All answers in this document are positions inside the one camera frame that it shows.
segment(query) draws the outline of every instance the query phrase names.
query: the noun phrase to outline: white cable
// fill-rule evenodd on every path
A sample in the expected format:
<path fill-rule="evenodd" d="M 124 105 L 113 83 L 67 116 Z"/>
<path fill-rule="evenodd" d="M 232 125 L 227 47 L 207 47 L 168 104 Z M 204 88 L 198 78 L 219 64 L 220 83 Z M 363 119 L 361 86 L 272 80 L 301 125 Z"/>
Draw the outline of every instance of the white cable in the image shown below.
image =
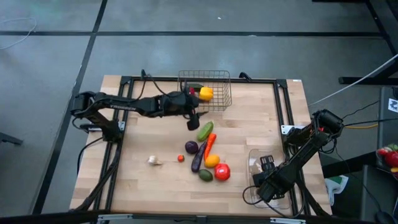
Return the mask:
<path fill-rule="evenodd" d="M 398 54 L 395 55 L 395 56 L 393 56 L 390 60 L 386 61 L 384 64 L 382 64 L 380 67 L 378 67 L 377 69 L 375 69 L 373 72 L 371 72 L 371 73 L 365 75 L 365 77 L 361 78 L 360 80 L 358 80 L 358 81 L 354 82 L 353 84 L 348 85 L 348 86 L 342 88 L 341 90 L 338 90 L 338 91 L 336 91 L 336 92 L 334 92 L 334 93 L 332 93 L 332 94 L 330 94 L 330 95 L 328 95 L 328 96 L 326 96 L 326 97 L 324 97 L 324 98 L 322 98 L 322 99 L 320 99 L 320 100 L 318 100 L 318 101 L 316 101 L 316 102 L 314 102 L 314 103 L 311 103 L 309 106 L 312 106 L 312 105 L 314 105 L 314 104 L 317 104 L 317 103 L 319 103 L 319 102 L 321 102 L 321 101 L 323 101 L 323 100 L 325 100 L 325 99 L 327 99 L 327 98 L 329 98 L 329 97 L 331 97 L 331 96 L 334 96 L 334 95 L 336 95 L 337 93 L 340 93 L 340 92 L 342 92 L 343 90 L 346 90 L 346 89 L 348 89 L 349 87 L 351 87 L 351 86 L 353 86 L 353 85 L 359 83 L 360 81 L 364 80 L 365 78 L 367 78 L 367 77 L 369 77 L 369 76 L 375 74 L 376 72 L 378 72 L 380 69 L 382 69 L 383 67 L 385 67 L 388 63 L 390 63 L 391 61 L 393 61 L 393 60 L 394 60 L 395 58 L 397 58 L 397 57 L 398 57 Z"/>
<path fill-rule="evenodd" d="M 17 42 L 15 42 L 15 43 L 13 43 L 13 44 L 11 44 L 11 45 L 8 45 L 7 47 L 0 47 L 0 50 L 4 50 L 4 49 L 7 49 L 7 48 L 10 48 L 10 47 L 12 47 L 12 46 L 14 46 L 14 45 L 16 45 L 16 44 L 18 44 L 18 43 L 24 41 L 24 40 L 30 35 L 30 33 L 36 28 L 36 26 L 37 26 L 37 21 L 36 21 L 36 19 L 33 18 L 33 17 L 29 17 L 29 18 L 17 18 L 17 19 L 8 19 L 8 20 L 5 20 L 5 21 L 1 21 L 0 24 L 7 23 L 7 22 L 12 22 L 12 21 L 31 20 L 31 19 L 33 19 L 33 20 L 35 21 L 35 25 L 33 26 L 33 28 L 31 28 L 31 30 L 27 33 L 27 35 L 26 35 L 24 38 L 22 38 L 21 40 L 18 40 Z"/>

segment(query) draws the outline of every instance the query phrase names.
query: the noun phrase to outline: wooden tabletop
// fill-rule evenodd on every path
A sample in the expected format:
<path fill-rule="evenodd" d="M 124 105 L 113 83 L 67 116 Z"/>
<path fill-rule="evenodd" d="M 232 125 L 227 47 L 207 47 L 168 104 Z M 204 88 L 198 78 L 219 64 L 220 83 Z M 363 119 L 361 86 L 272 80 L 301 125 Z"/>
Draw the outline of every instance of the wooden tabletop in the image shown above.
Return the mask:
<path fill-rule="evenodd" d="M 117 95 L 120 78 L 106 75 L 101 91 Z M 165 92 L 177 89 L 174 82 L 157 84 Z M 287 84 L 295 124 L 307 125 L 310 115 L 302 82 L 287 80 Z M 141 88 L 142 82 L 134 82 L 133 98 L 139 96 Z M 249 153 L 258 149 L 272 154 L 276 163 L 283 159 L 273 87 L 270 84 L 232 83 L 231 89 L 232 105 L 229 108 L 224 112 L 210 112 L 200 119 L 201 124 L 214 122 L 213 132 L 217 134 L 217 139 L 210 154 L 219 155 L 221 161 L 230 166 L 231 177 L 225 182 L 204 182 L 192 173 L 190 166 L 193 156 L 185 152 L 184 145 L 189 140 L 195 140 L 197 131 L 188 131 L 187 120 L 183 117 L 145 118 L 130 112 L 112 212 L 278 216 L 269 208 L 256 208 L 246 205 L 242 200 L 242 191 L 249 185 Z M 158 94 L 153 83 L 147 82 L 143 97 Z M 287 123 L 282 90 L 280 97 L 284 121 Z M 111 119 L 113 110 L 104 109 L 101 113 Z M 100 136 L 101 133 L 90 133 L 87 142 Z M 70 208 L 79 206 L 97 184 L 105 147 L 106 142 L 99 142 L 85 151 Z M 177 162 L 179 154 L 185 156 L 185 162 Z M 164 164 L 150 166 L 146 161 L 151 155 L 156 155 Z M 304 166 L 303 173 L 306 186 L 315 200 L 331 213 L 318 154 Z M 104 208 L 107 189 L 108 185 L 104 187 L 101 208 Z M 296 195 L 300 208 L 297 189 Z M 250 200 L 249 194 L 246 194 L 246 198 Z M 291 215 L 289 194 L 274 204 L 286 208 L 279 209 L 282 213 Z"/>

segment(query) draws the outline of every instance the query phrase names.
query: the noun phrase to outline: concrete floor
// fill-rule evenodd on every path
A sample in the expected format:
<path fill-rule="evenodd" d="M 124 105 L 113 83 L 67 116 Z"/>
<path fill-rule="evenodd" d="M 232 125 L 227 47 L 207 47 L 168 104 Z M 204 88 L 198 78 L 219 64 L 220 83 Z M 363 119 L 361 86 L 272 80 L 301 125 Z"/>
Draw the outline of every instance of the concrete floor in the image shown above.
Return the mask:
<path fill-rule="evenodd" d="M 100 0 L 3 0 L 0 21 L 35 17 L 37 31 L 91 31 L 100 5 Z M 389 26 L 397 25 L 395 20 L 385 20 Z M 31 25 L 12 22 L 0 24 L 0 30 L 27 30 Z M 377 32 L 364 4 L 311 0 L 109 0 L 99 29 Z M 0 36 L 0 47 L 18 38 Z M 32 208 L 88 39 L 31 36 L 0 50 L 0 103 L 4 105 L 0 131 L 24 140 L 22 146 L 0 146 L 0 216 L 24 215 Z M 153 76 L 214 69 L 228 70 L 233 77 L 245 71 L 253 78 L 302 79 L 307 100 L 312 103 L 342 88 L 338 77 L 362 77 L 391 57 L 385 41 L 377 38 L 97 37 L 81 91 L 98 91 L 103 75 L 137 75 L 142 68 Z M 310 112 L 327 108 L 343 116 L 378 98 L 378 86 L 354 86 L 310 107 Z M 343 106 L 343 100 L 349 104 Z M 376 118 L 377 106 L 373 106 L 347 122 Z M 361 136 L 367 136 L 366 140 L 359 141 Z M 348 159 L 375 150 L 376 139 L 377 129 L 345 130 L 338 150 Z M 44 213 L 68 210 L 77 155 L 85 141 L 86 134 L 70 126 Z"/>

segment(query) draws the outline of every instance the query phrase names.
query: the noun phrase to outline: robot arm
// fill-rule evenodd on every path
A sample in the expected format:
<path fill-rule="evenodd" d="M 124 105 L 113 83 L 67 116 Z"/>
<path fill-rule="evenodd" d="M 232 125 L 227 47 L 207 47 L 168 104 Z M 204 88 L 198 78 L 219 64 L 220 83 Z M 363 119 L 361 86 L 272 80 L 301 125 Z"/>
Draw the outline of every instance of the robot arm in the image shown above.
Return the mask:
<path fill-rule="evenodd" d="M 163 116 L 188 116 L 188 129 L 195 130 L 199 127 L 199 114 L 195 108 L 199 99 L 189 95 L 186 90 L 172 91 L 166 95 L 157 95 L 141 99 L 129 99 L 105 93 L 87 91 L 80 93 L 73 99 L 71 113 L 76 118 L 86 118 L 95 126 L 101 128 L 105 141 L 119 142 L 121 132 L 118 121 L 106 119 L 98 110 L 111 108 L 118 110 L 135 111 L 140 115 L 156 118 Z"/>
<path fill-rule="evenodd" d="M 284 144 L 293 144 L 301 148 L 288 160 L 279 166 L 253 175 L 257 194 L 265 202 L 270 202 L 276 195 L 284 195 L 294 184 L 299 183 L 297 177 L 300 170 L 317 153 L 321 147 L 339 137 L 343 130 L 343 120 L 328 110 L 313 114 L 311 124 L 303 129 L 292 128 L 284 138 Z M 314 208 L 315 200 L 309 200 Z"/>

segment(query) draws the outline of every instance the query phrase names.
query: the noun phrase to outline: wire basket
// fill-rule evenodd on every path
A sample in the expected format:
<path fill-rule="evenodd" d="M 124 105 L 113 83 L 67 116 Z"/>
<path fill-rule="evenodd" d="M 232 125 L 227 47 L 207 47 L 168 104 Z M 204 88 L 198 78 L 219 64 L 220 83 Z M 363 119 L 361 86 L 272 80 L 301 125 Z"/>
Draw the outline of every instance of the wire basket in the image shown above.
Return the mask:
<path fill-rule="evenodd" d="M 232 105 L 231 76 L 228 71 L 181 70 L 178 73 L 178 90 L 180 84 L 184 85 L 185 82 L 200 84 L 213 90 L 213 98 L 199 103 L 198 112 L 224 111 Z"/>

